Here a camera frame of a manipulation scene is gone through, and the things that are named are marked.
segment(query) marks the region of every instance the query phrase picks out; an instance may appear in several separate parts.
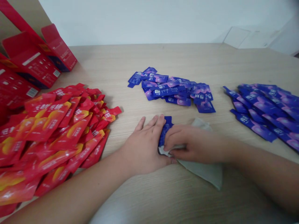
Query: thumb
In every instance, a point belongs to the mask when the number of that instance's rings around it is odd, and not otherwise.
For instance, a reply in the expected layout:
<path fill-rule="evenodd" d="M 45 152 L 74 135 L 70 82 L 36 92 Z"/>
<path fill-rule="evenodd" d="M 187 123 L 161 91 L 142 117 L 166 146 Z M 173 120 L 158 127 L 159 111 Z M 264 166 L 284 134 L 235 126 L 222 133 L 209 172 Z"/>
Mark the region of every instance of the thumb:
<path fill-rule="evenodd" d="M 185 161 L 193 161 L 194 155 L 190 151 L 186 151 L 186 149 L 173 149 L 170 151 L 171 155 L 173 155 L 176 159 L 185 160 Z"/>

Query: gray cloth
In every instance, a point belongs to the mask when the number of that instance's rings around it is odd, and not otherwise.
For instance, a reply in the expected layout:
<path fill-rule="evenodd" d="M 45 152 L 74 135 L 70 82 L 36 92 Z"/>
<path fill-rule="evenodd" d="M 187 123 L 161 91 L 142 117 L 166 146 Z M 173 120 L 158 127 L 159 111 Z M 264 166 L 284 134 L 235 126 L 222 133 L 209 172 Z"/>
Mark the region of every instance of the gray cloth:
<path fill-rule="evenodd" d="M 200 118 L 195 118 L 192 123 L 192 126 L 199 127 L 200 129 L 212 131 L 210 124 L 203 121 Z M 185 148 L 185 145 L 176 145 L 173 148 Z M 163 150 L 164 146 L 159 147 L 160 154 L 169 155 L 169 151 L 165 152 Z M 180 164 L 182 164 L 187 170 L 201 177 L 202 179 L 210 182 L 214 185 L 218 190 L 222 187 L 222 164 L 202 164 L 196 162 L 189 162 L 178 160 Z"/>

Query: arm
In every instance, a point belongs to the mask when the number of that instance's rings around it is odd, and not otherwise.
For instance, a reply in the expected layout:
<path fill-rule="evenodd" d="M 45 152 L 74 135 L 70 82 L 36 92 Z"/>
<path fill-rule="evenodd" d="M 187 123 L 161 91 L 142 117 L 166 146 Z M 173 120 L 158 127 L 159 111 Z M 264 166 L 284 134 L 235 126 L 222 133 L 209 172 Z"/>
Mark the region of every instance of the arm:
<path fill-rule="evenodd" d="M 299 215 L 299 164 L 237 140 L 187 125 L 174 125 L 164 150 L 176 159 L 201 163 L 231 163 L 287 211 Z"/>
<path fill-rule="evenodd" d="M 33 201 L 4 221 L 7 223 L 86 223 L 130 177 L 160 169 L 172 160 L 157 152 L 164 116 L 145 117 L 125 144 L 112 155 Z"/>

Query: light wood grain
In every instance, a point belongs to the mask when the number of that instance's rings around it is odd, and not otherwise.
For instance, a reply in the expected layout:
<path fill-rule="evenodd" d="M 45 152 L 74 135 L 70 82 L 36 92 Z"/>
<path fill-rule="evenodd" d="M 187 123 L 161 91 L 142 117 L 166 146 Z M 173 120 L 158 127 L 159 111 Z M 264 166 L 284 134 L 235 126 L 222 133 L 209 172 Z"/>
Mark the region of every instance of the light wood grain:
<path fill-rule="evenodd" d="M 195 117 L 200 117 L 210 122 L 215 132 L 299 163 L 299 156 L 283 142 L 269 143 L 239 123 L 229 112 L 233 105 L 222 89 L 223 85 L 235 89 L 240 83 L 276 84 L 299 95 L 297 58 L 270 49 L 235 49 L 225 44 L 78 46 L 71 50 L 78 64 L 71 73 L 62 74 L 53 89 L 85 83 L 106 94 L 108 107 L 120 106 L 123 110 L 110 125 L 104 157 L 124 143 L 142 116 L 149 120 L 163 113 L 172 116 L 174 124 L 191 124 Z M 155 67 L 159 74 L 209 84 L 217 112 L 200 114 L 195 105 L 178 106 L 161 99 L 148 101 L 141 86 L 128 88 L 131 75 L 148 66 Z M 224 169 L 223 189 L 218 192 L 181 165 L 170 165 L 128 180 L 100 208 L 94 221 L 253 223 L 262 220 L 261 223 L 266 223 L 270 220 L 275 223 L 280 217 L 255 185 L 229 166 Z"/>

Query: hand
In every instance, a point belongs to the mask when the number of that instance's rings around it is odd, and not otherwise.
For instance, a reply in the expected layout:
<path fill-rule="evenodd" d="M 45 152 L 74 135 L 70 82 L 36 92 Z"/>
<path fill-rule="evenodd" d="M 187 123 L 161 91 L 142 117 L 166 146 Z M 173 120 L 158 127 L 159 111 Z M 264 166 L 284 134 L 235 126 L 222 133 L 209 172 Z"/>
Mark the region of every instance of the hand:
<path fill-rule="evenodd" d="M 158 154 L 158 142 L 166 120 L 164 115 L 157 115 L 143 127 L 142 117 L 134 132 L 119 149 L 119 153 L 132 168 L 132 175 L 147 174 L 163 168 L 175 159 Z"/>
<path fill-rule="evenodd" d="M 173 149 L 176 159 L 205 164 L 230 162 L 237 141 L 190 125 L 174 125 L 165 136 L 164 150 L 185 144 L 185 149 Z"/>

